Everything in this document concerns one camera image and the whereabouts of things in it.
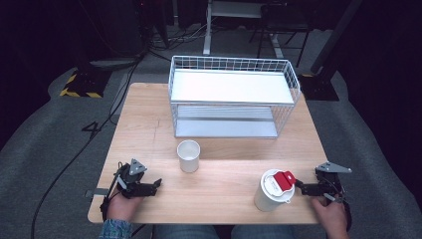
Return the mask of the black stand with base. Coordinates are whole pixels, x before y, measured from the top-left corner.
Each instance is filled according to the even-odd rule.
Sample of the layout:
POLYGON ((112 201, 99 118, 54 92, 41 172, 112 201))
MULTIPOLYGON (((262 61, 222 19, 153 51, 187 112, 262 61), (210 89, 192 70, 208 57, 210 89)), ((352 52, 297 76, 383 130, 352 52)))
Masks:
POLYGON ((318 54, 311 67, 312 74, 299 75, 302 93, 307 101, 338 101, 338 96, 331 83, 338 65, 347 50, 342 47, 341 37, 353 19, 363 0, 351 0, 336 24, 331 36, 318 54))

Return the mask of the person's left hand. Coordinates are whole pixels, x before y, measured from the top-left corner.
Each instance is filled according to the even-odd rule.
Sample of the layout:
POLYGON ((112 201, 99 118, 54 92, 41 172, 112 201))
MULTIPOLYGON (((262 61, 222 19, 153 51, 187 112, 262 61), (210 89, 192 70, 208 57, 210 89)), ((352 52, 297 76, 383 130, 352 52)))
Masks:
POLYGON ((142 203, 142 197, 125 198, 121 194, 117 194, 109 203, 106 218, 130 221, 142 203))

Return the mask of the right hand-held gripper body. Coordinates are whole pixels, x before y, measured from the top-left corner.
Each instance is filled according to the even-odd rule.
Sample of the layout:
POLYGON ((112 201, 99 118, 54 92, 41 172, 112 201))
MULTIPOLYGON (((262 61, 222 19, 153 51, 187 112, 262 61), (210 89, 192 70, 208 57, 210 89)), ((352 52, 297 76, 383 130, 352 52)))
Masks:
POLYGON ((352 173, 352 169, 329 161, 316 167, 318 186, 322 195, 331 202, 344 202, 345 189, 338 177, 340 173, 352 173))

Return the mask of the person's left leg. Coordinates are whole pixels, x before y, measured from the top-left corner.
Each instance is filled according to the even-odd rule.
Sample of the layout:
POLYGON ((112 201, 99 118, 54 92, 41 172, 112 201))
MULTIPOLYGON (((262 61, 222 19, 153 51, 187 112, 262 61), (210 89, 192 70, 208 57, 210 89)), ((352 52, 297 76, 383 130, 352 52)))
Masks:
POLYGON ((211 225, 162 224, 153 229, 153 239, 220 239, 211 225))

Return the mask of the person's right hand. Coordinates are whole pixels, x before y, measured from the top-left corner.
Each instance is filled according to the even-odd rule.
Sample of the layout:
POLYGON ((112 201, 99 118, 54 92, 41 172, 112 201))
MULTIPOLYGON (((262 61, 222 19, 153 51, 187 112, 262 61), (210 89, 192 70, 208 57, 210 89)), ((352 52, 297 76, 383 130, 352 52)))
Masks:
POLYGON ((327 239, 350 239, 346 230, 347 216, 342 203, 332 201, 328 205, 322 205, 318 198, 312 197, 311 204, 327 239))

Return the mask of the small white paper cup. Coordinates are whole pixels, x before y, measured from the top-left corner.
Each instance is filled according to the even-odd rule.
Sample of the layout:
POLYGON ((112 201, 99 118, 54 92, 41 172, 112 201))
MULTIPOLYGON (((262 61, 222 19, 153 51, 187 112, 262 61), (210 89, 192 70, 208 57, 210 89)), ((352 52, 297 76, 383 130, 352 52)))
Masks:
POLYGON ((191 173, 199 168, 201 147, 198 142, 192 139, 183 140, 178 144, 176 152, 182 171, 191 173))

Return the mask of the person's leg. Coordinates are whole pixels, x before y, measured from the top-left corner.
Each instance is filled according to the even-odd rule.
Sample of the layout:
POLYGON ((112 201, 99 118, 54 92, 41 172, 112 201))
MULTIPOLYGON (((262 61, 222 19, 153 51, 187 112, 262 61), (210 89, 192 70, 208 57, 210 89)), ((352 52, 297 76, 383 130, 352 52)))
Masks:
POLYGON ((295 236, 286 225, 236 225, 231 239, 295 239, 295 236))
POLYGON ((153 239, 220 239, 211 225, 162 224, 153 229, 153 239))

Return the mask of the white wire shelf rack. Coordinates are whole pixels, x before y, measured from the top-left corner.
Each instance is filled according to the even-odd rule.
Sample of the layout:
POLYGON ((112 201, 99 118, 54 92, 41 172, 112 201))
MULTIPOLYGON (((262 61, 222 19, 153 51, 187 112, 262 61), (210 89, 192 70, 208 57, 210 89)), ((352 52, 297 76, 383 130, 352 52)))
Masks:
POLYGON ((276 138, 300 96, 288 60, 171 59, 168 97, 176 137, 276 138))

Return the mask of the black chair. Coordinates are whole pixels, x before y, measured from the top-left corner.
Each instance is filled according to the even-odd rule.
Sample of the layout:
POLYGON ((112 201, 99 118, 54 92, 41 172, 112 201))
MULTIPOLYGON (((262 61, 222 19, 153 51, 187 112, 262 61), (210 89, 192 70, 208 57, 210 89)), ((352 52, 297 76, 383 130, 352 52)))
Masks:
POLYGON ((250 41, 259 35, 257 57, 267 47, 265 39, 271 42, 275 51, 283 49, 298 50, 296 66, 300 65, 302 56, 312 30, 313 13, 304 3, 296 0, 270 0, 260 7, 260 19, 250 41))

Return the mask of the large white cup red-tab lid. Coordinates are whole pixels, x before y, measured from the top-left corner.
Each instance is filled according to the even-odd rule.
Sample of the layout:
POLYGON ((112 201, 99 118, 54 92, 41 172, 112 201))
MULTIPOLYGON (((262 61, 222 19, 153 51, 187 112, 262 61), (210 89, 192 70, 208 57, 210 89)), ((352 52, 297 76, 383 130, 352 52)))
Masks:
POLYGON ((255 206, 264 212, 290 203, 295 194, 296 178, 290 171, 269 169, 263 173, 254 196, 255 206))

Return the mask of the person's right leg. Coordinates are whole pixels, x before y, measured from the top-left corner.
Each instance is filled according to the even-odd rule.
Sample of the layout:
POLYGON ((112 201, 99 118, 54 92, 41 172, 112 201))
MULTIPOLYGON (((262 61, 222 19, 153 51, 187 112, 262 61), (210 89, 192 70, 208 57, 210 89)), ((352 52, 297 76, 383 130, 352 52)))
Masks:
POLYGON ((295 236, 286 225, 236 225, 231 239, 295 239, 295 236))

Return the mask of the yellow black striped base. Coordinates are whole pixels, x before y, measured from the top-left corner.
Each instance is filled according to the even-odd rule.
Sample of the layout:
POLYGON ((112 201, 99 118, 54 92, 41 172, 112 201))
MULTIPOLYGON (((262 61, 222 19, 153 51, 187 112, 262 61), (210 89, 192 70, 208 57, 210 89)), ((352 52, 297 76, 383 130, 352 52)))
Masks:
POLYGON ((61 90, 60 96, 102 98, 110 76, 111 71, 85 72, 74 70, 61 90))

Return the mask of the grey tape strip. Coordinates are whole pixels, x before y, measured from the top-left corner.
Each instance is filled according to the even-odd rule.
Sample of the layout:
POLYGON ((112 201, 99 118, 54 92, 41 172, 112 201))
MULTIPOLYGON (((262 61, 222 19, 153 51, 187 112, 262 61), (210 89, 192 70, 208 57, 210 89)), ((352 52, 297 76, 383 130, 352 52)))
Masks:
POLYGON ((87 190, 85 192, 85 198, 93 198, 96 195, 106 196, 108 194, 108 189, 106 188, 95 188, 92 190, 87 190))

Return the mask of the white desk frame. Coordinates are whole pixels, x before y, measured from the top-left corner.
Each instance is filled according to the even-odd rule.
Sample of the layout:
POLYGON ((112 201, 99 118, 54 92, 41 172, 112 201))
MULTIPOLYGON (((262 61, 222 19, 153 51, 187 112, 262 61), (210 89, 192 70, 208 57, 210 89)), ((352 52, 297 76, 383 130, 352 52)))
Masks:
POLYGON ((261 6, 262 3, 236 2, 235 0, 207 0, 206 33, 203 45, 203 55, 211 55, 211 25, 213 17, 259 19, 261 17, 261 6))

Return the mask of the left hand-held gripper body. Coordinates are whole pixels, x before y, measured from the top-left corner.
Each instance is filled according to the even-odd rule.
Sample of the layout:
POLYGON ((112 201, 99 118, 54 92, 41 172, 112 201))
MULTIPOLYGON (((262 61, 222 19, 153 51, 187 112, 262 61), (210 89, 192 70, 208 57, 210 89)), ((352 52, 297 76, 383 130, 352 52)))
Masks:
POLYGON ((146 167, 137 159, 133 158, 117 171, 117 188, 125 198, 144 197, 145 188, 140 182, 146 167))

